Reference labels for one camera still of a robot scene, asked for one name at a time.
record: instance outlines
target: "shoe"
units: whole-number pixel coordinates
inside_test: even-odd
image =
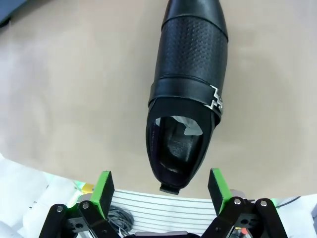
[[[151,86],[146,144],[160,190],[178,194],[222,115],[228,34],[219,0],[170,0]]]

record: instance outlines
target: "shoe insole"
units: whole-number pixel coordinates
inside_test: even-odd
[[[200,151],[201,135],[185,135],[186,126],[172,117],[161,118],[159,159],[168,170],[178,174],[191,171]]]

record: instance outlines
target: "black cable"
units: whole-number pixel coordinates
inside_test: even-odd
[[[130,213],[122,208],[111,205],[108,213],[108,222],[118,234],[126,237],[130,235],[129,231],[132,230],[134,219]]]
[[[290,200],[289,202],[285,202],[285,203],[283,203],[283,204],[281,204],[281,205],[276,206],[276,208],[284,207],[284,206],[286,206],[286,205],[288,205],[288,204],[290,204],[290,203],[296,201],[296,200],[299,199],[300,197],[301,197],[301,196],[295,197],[293,200]]]

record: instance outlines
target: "screw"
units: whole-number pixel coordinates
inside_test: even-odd
[[[240,204],[241,204],[241,201],[240,201],[238,198],[236,198],[236,199],[233,201],[233,203],[236,204],[236,205],[240,205]]]
[[[57,207],[57,212],[61,212],[62,210],[63,210],[63,207],[59,205],[59,206]]]
[[[265,201],[261,201],[260,204],[261,204],[262,207],[266,207],[267,206],[267,202],[265,202]]]
[[[89,203],[88,203],[88,202],[84,202],[83,208],[84,208],[84,209],[87,209],[88,207],[89,207]]]

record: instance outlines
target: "table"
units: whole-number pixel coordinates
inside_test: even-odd
[[[31,1],[0,32],[0,152],[117,189],[162,194],[145,145],[167,0]],[[224,114],[180,196],[209,198],[221,168],[248,198],[317,192],[317,2],[222,0]]]

